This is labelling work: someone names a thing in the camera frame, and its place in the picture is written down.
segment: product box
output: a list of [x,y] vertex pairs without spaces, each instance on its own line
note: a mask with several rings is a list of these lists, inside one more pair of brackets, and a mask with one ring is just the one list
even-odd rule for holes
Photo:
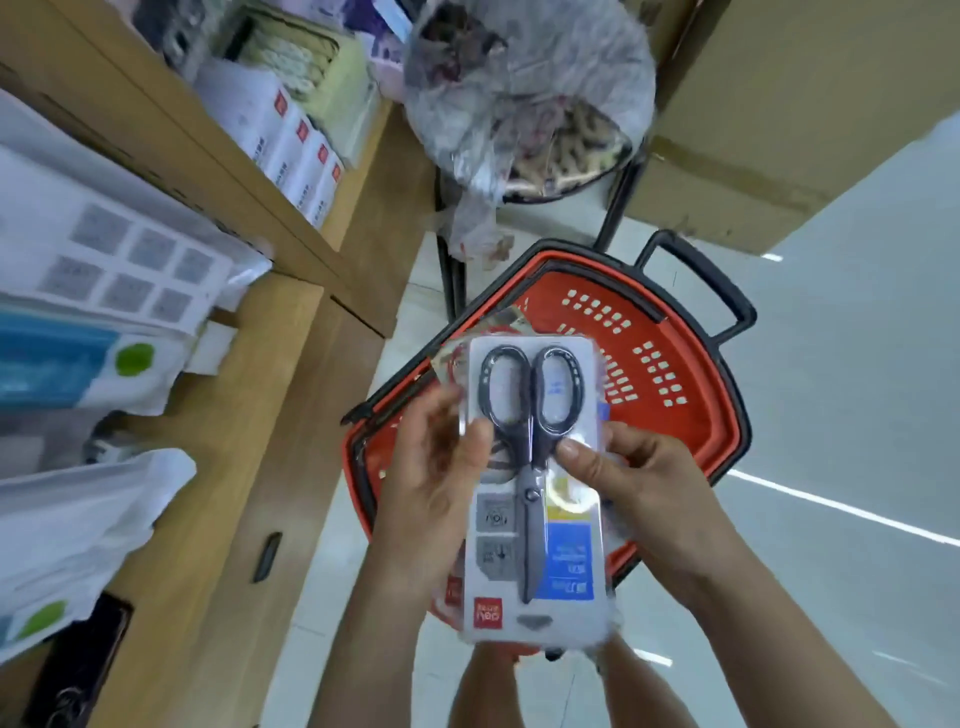
[[324,171],[316,188],[310,195],[309,201],[301,210],[310,225],[318,230],[333,206],[333,196],[337,193],[337,185],[340,183],[344,171],[340,165],[340,158],[332,149],[327,149],[325,145],[322,145],[320,151],[321,153],[326,152]]
[[552,456],[564,436],[601,446],[598,356],[580,336],[495,334],[469,342],[463,424],[490,419],[509,463],[485,473],[470,505],[468,642],[582,648],[612,629],[600,497]]
[[282,192],[290,176],[304,157],[307,139],[313,126],[296,102],[290,105],[283,118],[280,133],[264,158],[263,174]]
[[274,147],[294,108],[277,75],[263,68],[211,59],[200,69],[194,89],[206,112],[260,169],[274,159]]
[[310,200],[310,196],[324,173],[324,164],[329,158],[330,144],[323,132],[310,129],[310,135],[303,144],[300,163],[287,177],[280,188],[290,204],[300,211]]

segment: plastic-wrapped item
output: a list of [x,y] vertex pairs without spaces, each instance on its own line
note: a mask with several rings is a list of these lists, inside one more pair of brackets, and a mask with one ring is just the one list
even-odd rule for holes
[[556,199],[625,163],[655,78],[646,33],[616,0],[433,0],[408,44],[404,103],[466,190],[451,254],[488,254],[502,202]]
[[601,448],[601,361],[580,336],[494,334],[468,344],[464,424],[490,419],[508,462],[500,477],[481,480],[470,506],[469,642],[578,648],[614,625],[600,498],[553,458],[563,437]]

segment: scissors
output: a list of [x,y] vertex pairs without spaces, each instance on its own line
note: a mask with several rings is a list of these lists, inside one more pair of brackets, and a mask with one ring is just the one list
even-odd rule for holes
[[[548,386],[543,367],[554,357],[565,363],[572,382],[570,408],[559,422],[548,420],[543,411]],[[501,359],[512,359],[520,366],[519,417],[511,422],[504,422],[494,414],[490,398],[491,375]],[[531,363],[518,347],[499,346],[487,354],[480,367],[478,400],[480,411],[493,423],[497,435],[507,441],[519,467],[516,532],[522,548],[517,550],[517,572],[520,600],[529,604],[546,569],[546,461],[580,418],[584,408],[584,376],[577,358],[563,347],[548,346]]]

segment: scissors blade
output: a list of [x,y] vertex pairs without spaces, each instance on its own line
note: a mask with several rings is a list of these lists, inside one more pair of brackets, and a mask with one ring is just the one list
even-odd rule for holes
[[516,525],[520,601],[529,604],[537,595],[546,570],[546,473],[527,466],[516,482]]

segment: gray square pattern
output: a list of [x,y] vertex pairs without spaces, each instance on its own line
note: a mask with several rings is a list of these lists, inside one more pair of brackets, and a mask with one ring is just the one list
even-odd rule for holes
[[162,271],[176,249],[177,241],[172,237],[162,232],[144,230],[133,244],[130,262],[152,271]]
[[70,233],[70,239],[106,255],[114,255],[131,221],[99,205],[87,205]]
[[190,297],[180,291],[164,288],[154,303],[150,315],[159,321],[176,324],[190,305]]
[[191,248],[183,254],[183,258],[180,260],[180,263],[177,264],[177,270],[174,271],[174,278],[182,280],[184,283],[199,285],[204,282],[204,279],[212,267],[212,257]]
[[147,296],[154,290],[154,285],[148,280],[134,278],[121,273],[107,288],[107,292],[100,300],[104,308],[124,313],[136,313],[147,300]]
[[510,533],[514,528],[516,499],[513,496],[481,494],[477,496],[477,531]]
[[516,538],[477,536],[477,566],[491,581],[516,581]]
[[37,290],[70,301],[86,301],[104,274],[102,268],[66,255],[57,258]]

